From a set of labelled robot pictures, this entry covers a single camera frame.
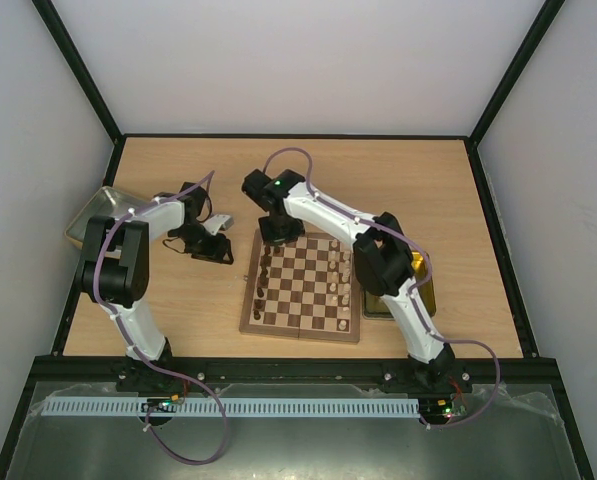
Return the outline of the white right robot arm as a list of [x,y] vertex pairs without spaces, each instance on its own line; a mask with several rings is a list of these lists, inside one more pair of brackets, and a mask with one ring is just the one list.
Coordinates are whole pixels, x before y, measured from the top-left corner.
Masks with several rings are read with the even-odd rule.
[[293,170],[271,178],[255,169],[244,178],[242,191],[266,213],[259,219],[265,244],[293,242],[305,234],[304,224],[309,223],[352,250],[355,277],[389,309],[421,389],[433,392],[460,377],[452,347],[437,332],[422,302],[412,250],[394,215],[355,210],[315,189]]

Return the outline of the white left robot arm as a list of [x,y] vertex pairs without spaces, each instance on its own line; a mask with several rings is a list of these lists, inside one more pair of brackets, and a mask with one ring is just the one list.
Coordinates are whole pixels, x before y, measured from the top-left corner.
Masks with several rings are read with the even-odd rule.
[[127,357],[158,362],[171,354],[146,300],[151,243],[180,240],[183,255],[231,265],[234,257],[225,231],[233,223],[232,216],[213,211],[206,188],[190,182],[177,194],[162,192],[148,202],[125,202],[89,216],[76,285],[116,325]]

